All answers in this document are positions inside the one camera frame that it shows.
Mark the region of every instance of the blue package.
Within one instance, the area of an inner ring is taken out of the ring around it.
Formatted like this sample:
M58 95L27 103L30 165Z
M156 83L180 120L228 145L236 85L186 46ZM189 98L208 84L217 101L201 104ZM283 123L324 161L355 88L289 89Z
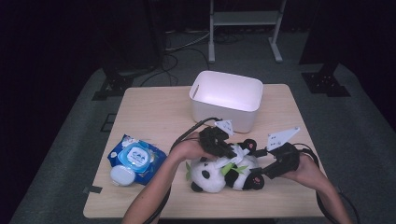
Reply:
M123 165L136 173L134 182L147 185L166 159L166 154L152 144L124 135L107 156L112 167Z

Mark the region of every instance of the white shelf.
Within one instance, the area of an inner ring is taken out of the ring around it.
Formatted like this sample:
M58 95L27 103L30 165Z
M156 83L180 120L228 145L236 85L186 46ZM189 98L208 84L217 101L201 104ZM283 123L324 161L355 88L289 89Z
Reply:
M214 25L275 25L278 11L215 12Z
M275 30L272 37L268 38L271 50L274 53L277 63L282 63L283 59L276 45L277 35L279 33L280 23L282 22L283 12L287 0L280 0L280 9L277 11L234 11L218 12L214 11L214 0L210 0L210 32L209 32L209 49L208 60L214 63L215 57L215 26L228 25L274 25Z

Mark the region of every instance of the dark background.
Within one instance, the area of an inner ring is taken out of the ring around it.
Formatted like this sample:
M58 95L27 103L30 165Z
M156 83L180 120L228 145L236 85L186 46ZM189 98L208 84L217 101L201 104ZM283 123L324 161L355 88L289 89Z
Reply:
M393 129L394 4L289 0L281 27L309 30L301 63L339 60ZM115 62L135 69L157 66L162 31L207 28L209 1L5 0L0 5L0 217L6 223L91 74ZM278 8L278 1L216 1L217 10L255 8Z

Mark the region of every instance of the black ear of panda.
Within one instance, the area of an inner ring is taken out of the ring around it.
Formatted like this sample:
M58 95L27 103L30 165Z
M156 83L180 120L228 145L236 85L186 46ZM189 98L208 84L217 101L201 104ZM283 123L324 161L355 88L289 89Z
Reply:
M251 173L247 176L242 189L262 189L264 188L264 177L260 174Z
M253 152L256 151L257 149L257 142L254 141L253 139L248 138L247 140L244 141L244 143L240 144L241 148L247 148L250 152L248 155L251 156Z
M195 192L202 192L204 191L201 187L199 187L195 182L191 183L191 189L194 190Z

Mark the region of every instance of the wet wipes package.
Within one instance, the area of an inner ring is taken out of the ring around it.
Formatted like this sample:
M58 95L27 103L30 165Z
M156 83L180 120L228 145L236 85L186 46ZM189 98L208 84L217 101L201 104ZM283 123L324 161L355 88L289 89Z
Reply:
M163 151L145 141L124 135L107 156L112 166L110 176L114 184L147 185L166 159Z

